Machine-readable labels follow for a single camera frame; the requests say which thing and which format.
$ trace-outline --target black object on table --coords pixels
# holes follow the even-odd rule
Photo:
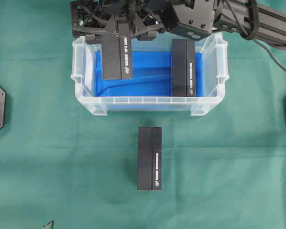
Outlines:
[[[161,190],[162,128],[139,127],[138,190]]]

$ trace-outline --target green fabric surface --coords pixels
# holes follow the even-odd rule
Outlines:
[[[68,2],[0,0],[0,229],[286,229],[286,74],[267,53],[224,35],[230,79],[206,116],[96,117],[70,79]],[[159,192],[136,191],[139,126],[163,127]]]

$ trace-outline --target black rectangular block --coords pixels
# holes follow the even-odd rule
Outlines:
[[[186,96],[196,97],[195,41],[186,41]]]
[[[139,127],[138,190],[161,190],[162,128]]]
[[[173,40],[173,97],[186,97],[186,40]]]

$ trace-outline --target black cable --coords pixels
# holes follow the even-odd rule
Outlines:
[[[236,23],[237,25],[239,26],[239,28],[241,29],[241,31],[243,32],[244,35],[248,36],[249,33],[247,32],[247,30],[242,26],[242,24],[240,23],[238,17],[236,16],[236,13],[234,11],[234,9],[231,7],[230,3],[228,0],[224,0],[225,3],[227,4],[227,6],[229,7],[230,11],[232,12],[235,20],[236,20]],[[258,40],[256,39],[253,39],[252,40],[254,43],[256,43],[257,45],[261,46],[263,49],[266,50],[266,52],[269,54],[269,56],[271,57],[271,59],[284,71],[286,72],[286,68],[283,67],[279,61],[277,61],[277,59],[273,56],[273,54],[271,53],[271,51],[266,47],[264,46],[261,42],[259,42]]]

